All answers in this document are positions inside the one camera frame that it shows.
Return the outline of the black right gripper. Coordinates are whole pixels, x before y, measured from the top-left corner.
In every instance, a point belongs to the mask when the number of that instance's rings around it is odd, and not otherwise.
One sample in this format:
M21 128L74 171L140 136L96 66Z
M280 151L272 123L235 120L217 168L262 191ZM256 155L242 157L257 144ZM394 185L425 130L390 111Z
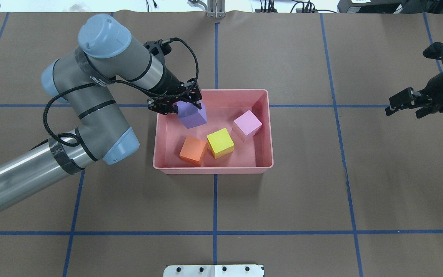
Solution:
M426 95L431 102L429 106L422 107L415 112L416 118L423 118L426 115L437 112L443 113L443 72L430 79L421 92ZM424 102L422 93L415 91L411 87L407 87L390 97L389 106L385 109L386 116L391 116L403 109L421 107Z

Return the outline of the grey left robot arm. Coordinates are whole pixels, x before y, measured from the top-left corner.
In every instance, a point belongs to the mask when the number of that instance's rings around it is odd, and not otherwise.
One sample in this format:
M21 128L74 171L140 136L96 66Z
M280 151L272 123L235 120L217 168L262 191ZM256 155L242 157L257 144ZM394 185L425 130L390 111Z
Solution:
M98 160L114 164L139 149L109 85L141 91L158 114L178 113L179 101L203 111L197 78L183 83L165 65L172 42L183 40L142 45L110 15L88 19L76 49L42 73L42 86L52 97L42 115L48 138L0 165L0 213Z

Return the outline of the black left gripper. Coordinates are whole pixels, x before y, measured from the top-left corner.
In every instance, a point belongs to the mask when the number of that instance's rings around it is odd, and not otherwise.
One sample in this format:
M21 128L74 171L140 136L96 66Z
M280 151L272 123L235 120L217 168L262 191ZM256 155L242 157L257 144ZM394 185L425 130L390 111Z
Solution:
M175 102L181 100L202 109L202 94L197 79L183 83L169 69L164 68L163 75L156 84L156 100L147 100L148 109L161 115L179 113Z

